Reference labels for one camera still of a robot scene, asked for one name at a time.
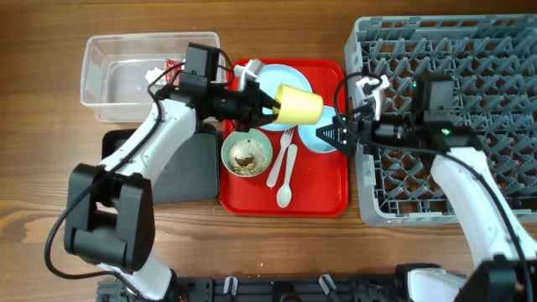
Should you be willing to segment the red snack wrapper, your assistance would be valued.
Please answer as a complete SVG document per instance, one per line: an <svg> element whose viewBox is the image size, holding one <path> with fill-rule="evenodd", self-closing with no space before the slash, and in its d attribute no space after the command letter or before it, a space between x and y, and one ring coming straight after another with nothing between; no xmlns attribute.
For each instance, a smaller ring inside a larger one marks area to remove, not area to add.
<svg viewBox="0 0 537 302"><path fill-rule="evenodd" d="M167 70L167 73L165 79L168 84L174 86L179 85L180 73L184 69L184 63L184 60L166 60L165 69Z"/></svg>

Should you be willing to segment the green bowl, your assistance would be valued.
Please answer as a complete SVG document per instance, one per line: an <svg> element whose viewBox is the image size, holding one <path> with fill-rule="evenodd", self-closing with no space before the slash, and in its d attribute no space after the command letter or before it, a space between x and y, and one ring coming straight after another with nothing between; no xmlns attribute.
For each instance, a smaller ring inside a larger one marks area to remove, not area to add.
<svg viewBox="0 0 537 302"><path fill-rule="evenodd" d="M251 177L254 177L254 176L258 176L258 175L262 174L266 169L263 170L260 174L257 174L257 175L254 175L254 176L241 176L241 175L235 174L232 171L232 168L231 168L230 164L228 163L227 154L228 154L229 149L231 148L231 146L233 144L235 144L236 142L238 142L240 140L243 140L243 139L254 139L254 140L259 141L263 145L263 147L264 147L264 149L265 149L265 151L267 153L267 167L266 167L266 169L270 166L270 163L271 163L272 158L273 158L272 144L271 144L269 138L263 132L261 132L261 131L259 131L257 129L250 129L247 133L245 133L245 132L233 132L230 135L228 135L227 138L224 140L223 145L222 145L222 149L221 149L222 163L224 164L224 166L226 167L226 169L229 172L231 172L232 174L234 174L236 176L243 177L243 178L251 178Z"/></svg>

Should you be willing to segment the yellow plastic cup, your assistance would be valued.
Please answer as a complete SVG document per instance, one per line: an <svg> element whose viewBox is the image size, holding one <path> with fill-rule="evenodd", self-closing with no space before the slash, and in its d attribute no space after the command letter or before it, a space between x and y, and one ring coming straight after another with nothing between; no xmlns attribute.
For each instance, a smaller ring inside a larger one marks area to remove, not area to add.
<svg viewBox="0 0 537 302"><path fill-rule="evenodd" d="M273 108L276 124L312 125L321 119L324 101L315 93L280 84L275 101L279 104Z"/></svg>

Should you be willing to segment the rice and food scraps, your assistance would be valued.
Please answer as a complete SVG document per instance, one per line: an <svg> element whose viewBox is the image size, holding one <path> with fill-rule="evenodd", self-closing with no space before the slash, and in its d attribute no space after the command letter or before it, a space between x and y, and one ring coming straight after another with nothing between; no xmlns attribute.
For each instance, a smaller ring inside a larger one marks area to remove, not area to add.
<svg viewBox="0 0 537 302"><path fill-rule="evenodd" d="M228 163L235 174L254 176L267 167L267 153L263 145L254 139L243 139L231 146Z"/></svg>

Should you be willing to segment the light blue bowl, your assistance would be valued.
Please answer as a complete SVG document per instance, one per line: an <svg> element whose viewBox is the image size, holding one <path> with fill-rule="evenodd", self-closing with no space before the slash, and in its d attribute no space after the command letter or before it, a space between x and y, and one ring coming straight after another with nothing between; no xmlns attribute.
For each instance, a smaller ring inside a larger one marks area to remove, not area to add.
<svg viewBox="0 0 537 302"><path fill-rule="evenodd" d="M316 129L332 124L332 119L336 116L333 107L324 106L322 115L318 123L314 125L299 125L298 132L301 142L311 151L317 154L328 154L336 151L329 143L316 136Z"/></svg>

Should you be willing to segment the white plastic fork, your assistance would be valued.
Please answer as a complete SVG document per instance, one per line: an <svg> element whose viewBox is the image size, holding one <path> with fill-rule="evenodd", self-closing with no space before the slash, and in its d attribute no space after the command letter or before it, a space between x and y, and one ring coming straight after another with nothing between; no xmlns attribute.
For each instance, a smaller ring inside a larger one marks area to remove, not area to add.
<svg viewBox="0 0 537 302"><path fill-rule="evenodd" d="M282 134L281 138L280 138L280 150L279 150L279 153L278 153L278 155L276 157L276 160L274 161L273 167L269 172L269 175L268 175L268 178L267 178L267 181L266 181L266 185L269 188L273 188L276 185L276 182L277 182L278 177L279 177L279 171L280 171L280 168L281 168L281 164L282 164L282 161L283 161L283 158L284 158L284 154L285 154L286 149L291 144L293 134L294 134L294 129L290 128L290 129L285 130L284 133Z"/></svg>

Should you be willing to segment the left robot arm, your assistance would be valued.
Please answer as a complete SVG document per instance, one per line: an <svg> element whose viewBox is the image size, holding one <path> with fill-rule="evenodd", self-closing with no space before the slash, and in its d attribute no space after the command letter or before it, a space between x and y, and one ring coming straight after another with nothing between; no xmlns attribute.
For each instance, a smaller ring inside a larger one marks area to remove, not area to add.
<svg viewBox="0 0 537 302"><path fill-rule="evenodd" d="M79 164L71 172L67 207L55 223L64 227L64 247L99 266L142 301L177 301L176 273L153 251L152 189L175 151L208 117L235 120L247 131L273 122L282 102L247 80L240 91L216 82L224 51L189 44L186 58L164 71L171 82L149 95L150 114L114 153L98 165Z"/></svg>

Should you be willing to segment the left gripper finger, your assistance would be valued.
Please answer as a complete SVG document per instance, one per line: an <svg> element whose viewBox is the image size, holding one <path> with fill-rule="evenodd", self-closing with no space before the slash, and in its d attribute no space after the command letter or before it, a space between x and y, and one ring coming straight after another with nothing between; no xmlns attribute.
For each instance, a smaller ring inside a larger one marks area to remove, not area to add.
<svg viewBox="0 0 537 302"><path fill-rule="evenodd" d="M258 100L262 107L269 110L280 109L280 103L262 90L258 91Z"/></svg>
<svg viewBox="0 0 537 302"><path fill-rule="evenodd" d="M278 114L252 115L247 121L247 128L259 128L261 126L274 122L277 118Z"/></svg>

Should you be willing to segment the white plastic spoon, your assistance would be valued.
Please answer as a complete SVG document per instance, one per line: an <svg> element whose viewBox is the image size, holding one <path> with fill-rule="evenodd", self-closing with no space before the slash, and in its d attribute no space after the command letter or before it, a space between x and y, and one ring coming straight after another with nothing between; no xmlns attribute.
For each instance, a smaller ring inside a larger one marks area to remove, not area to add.
<svg viewBox="0 0 537 302"><path fill-rule="evenodd" d="M298 147L291 144L288 147L288 154L285 166L284 183L277 193L277 204L280 208L286 208L292 199L292 190L290 189L290 179L295 166L295 160L298 153Z"/></svg>

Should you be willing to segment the light blue plate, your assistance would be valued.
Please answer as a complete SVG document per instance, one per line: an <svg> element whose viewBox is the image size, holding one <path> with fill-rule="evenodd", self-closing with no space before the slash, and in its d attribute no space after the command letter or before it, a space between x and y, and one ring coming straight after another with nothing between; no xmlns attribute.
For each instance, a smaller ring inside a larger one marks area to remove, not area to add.
<svg viewBox="0 0 537 302"><path fill-rule="evenodd" d="M306 77L294 67L282 64L268 64L264 66L258 78L254 81L260 89L275 99L276 92L280 84L293 86L301 90L313 92L312 86ZM274 114L273 110L263 107L263 114ZM294 124L276 124L274 122L261 126L260 128L269 131L283 131L290 129Z"/></svg>

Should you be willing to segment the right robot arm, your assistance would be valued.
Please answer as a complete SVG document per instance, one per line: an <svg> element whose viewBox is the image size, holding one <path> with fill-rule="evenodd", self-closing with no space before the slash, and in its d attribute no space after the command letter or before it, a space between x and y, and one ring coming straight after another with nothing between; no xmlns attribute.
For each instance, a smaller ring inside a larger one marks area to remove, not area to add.
<svg viewBox="0 0 537 302"><path fill-rule="evenodd" d="M377 91L384 80L358 73L362 105L318 128L321 140L347 156L392 149L418 154L451 203L471 250L473 274L464 279L426 263L396 268L405 301L534 301L536 241L508 206L470 127L452 121L454 83L448 75L413 79L411 112L386 115Z"/></svg>

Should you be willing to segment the white napkin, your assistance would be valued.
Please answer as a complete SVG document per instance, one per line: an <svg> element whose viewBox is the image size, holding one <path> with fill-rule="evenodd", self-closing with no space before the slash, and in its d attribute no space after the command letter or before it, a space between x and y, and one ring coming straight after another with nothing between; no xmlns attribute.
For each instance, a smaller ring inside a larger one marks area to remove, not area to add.
<svg viewBox="0 0 537 302"><path fill-rule="evenodd" d="M167 80L163 73L163 70L154 67L152 70L146 72L144 78L149 84L153 82L156 86L164 86L167 83Z"/></svg>

